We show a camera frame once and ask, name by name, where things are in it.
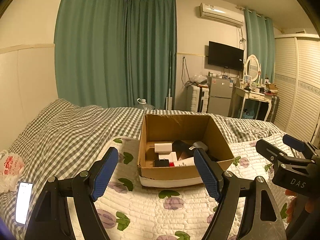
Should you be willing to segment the white rectangular charger box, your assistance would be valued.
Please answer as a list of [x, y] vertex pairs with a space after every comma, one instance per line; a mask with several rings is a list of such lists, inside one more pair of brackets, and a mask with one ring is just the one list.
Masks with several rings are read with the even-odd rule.
[[154, 144], [155, 153], [159, 154], [169, 154], [172, 152], [172, 143], [155, 143]]

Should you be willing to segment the black card holder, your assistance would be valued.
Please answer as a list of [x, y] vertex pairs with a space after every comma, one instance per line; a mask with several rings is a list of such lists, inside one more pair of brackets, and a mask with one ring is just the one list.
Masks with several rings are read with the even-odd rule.
[[169, 167], [170, 162], [168, 159], [158, 159], [154, 161], [154, 167]]

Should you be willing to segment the black remote control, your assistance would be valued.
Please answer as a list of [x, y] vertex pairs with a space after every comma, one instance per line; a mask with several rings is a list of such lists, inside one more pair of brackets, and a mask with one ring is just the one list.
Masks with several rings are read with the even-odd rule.
[[172, 151], [176, 152], [177, 159], [182, 160], [194, 156], [194, 146], [181, 140], [172, 143]]

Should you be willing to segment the white red plastic bag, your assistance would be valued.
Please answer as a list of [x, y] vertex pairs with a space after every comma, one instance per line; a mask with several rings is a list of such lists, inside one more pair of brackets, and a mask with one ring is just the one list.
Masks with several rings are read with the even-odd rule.
[[18, 154], [1, 151], [0, 162], [0, 193], [16, 191], [18, 180], [23, 172], [24, 162]]

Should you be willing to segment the white dressing table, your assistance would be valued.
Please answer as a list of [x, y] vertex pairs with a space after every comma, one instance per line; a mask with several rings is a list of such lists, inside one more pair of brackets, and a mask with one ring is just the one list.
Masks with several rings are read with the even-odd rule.
[[271, 108], [272, 108], [272, 98], [273, 98], [273, 96], [267, 95], [267, 94], [264, 94], [264, 93], [248, 91], [248, 90], [245, 90], [245, 89], [240, 88], [240, 87], [235, 87], [235, 91], [234, 92], [235, 92], [235, 94], [234, 94], [235, 97], [234, 97], [234, 100], [232, 102], [232, 114], [231, 114], [231, 117], [234, 117], [234, 115], [235, 115], [236, 98], [238, 96], [238, 97], [242, 98], [241, 107], [240, 107], [240, 119], [242, 118], [243, 111], [244, 111], [244, 106], [245, 106], [246, 101], [247, 100], [252, 100], [252, 101], [259, 102], [257, 114], [255, 116], [256, 119], [257, 119], [259, 111], [260, 111], [261, 103], [262, 102], [268, 103], [268, 109], [267, 109], [267, 112], [266, 112], [265, 117], [264, 117], [264, 121], [267, 121], [268, 115], [269, 115], [269, 113], [271, 111]]

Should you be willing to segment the grey checkered bed sheet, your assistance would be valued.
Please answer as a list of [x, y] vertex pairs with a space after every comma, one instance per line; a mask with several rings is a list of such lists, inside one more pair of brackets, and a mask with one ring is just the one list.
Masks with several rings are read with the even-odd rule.
[[[110, 140], [120, 137], [139, 140], [146, 113], [197, 115], [129, 107], [79, 107], [63, 99], [43, 109], [8, 149], [24, 161], [20, 180], [33, 184], [25, 225], [15, 220], [17, 193], [1, 194], [1, 219], [16, 239], [24, 239], [35, 203], [50, 176], [56, 176], [57, 179], [72, 178], [80, 171], [89, 169], [96, 160], [102, 158], [106, 152], [103, 148]], [[228, 144], [266, 139], [292, 155], [282, 143], [284, 132], [270, 122], [208, 115], [217, 122]]]

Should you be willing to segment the white floral quilt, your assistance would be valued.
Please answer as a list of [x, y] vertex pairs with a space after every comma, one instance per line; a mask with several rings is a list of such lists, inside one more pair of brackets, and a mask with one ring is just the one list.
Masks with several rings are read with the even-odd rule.
[[[292, 197], [272, 183], [272, 164], [255, 150], [257, 139], [229, 144], [234, 155], [228, 168], [237, 177], [267, 181], [285, 227], [287, 205]], [[94, 204], [110, 239], [201, 239], [218, 203], [204, 185], [177, 189], [143, 188], [137, 172], [138, 140], [110, 140], [119, 152], [119, 162], [108, 187]]]

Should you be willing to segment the white louvered wardrobe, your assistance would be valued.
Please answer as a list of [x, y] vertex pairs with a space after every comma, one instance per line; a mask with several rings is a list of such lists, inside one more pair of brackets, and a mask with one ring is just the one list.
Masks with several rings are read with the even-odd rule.
[[319, 36], [276, 37], [274, 83], [280, 98], [274, 124], [300, 140], [319, 135]]

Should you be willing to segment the white suitcase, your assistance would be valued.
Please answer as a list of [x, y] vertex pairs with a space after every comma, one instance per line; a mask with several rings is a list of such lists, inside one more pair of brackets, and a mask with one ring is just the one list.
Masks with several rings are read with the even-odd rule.
[[206, 113], [209, 99], [209, 88], [191, 85], [187, 88], [187, 111]]

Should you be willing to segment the brown cardboard box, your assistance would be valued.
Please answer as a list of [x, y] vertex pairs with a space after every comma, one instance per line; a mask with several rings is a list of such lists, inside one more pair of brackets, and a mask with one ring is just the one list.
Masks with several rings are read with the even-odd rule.
[[234, 159], [221, 129], [209, 115], [145, 115], [137, 161], [140, 183], [167, 189], [200, 184], [193, 161], [197, 149], [204, 150], [223, 170]]

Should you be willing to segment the right green curtain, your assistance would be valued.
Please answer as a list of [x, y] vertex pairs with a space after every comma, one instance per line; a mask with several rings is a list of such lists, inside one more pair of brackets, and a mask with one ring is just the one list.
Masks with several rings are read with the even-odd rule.
[[264, 15], [257, 15], [256, 11], [244, 9], [247, 31], [248, 55], [255, 55], [261, 64], [261, 78], [274, 81], [275, 38], [273, 21]]

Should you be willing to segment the clear water jug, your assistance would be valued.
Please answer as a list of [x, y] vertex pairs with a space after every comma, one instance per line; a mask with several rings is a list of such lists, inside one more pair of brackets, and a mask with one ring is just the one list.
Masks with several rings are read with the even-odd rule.
[[147, 103], [145, 99], [138, 98], [135, 107], [143, 110], [154, 110], [155, 107]]

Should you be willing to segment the white air conditioner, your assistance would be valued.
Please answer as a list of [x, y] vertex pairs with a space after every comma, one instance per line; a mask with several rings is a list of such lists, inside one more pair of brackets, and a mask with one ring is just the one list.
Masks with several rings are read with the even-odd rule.
[[200, 16], [202, 18], [211, 19], [217, 22], [240, 28], [244, 25], [244, 16], [238, 12], [234, 12], [225, 8], [214, 5], [201, 3]]

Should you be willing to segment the large green curtain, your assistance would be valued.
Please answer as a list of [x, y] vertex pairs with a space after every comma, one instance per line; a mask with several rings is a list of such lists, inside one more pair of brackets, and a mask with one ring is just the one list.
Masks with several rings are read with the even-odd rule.
[[75, 105], [163, 109], [170, 51], [174, 93], [176, 0], [61, 0], [54, 43], [58, 96]]

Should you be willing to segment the black wall television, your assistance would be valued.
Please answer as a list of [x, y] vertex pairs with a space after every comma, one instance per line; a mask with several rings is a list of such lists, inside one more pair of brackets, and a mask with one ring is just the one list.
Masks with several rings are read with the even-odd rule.
[[244, 65], [244, 50], [209, 41], [208, 64], [242, 71]]

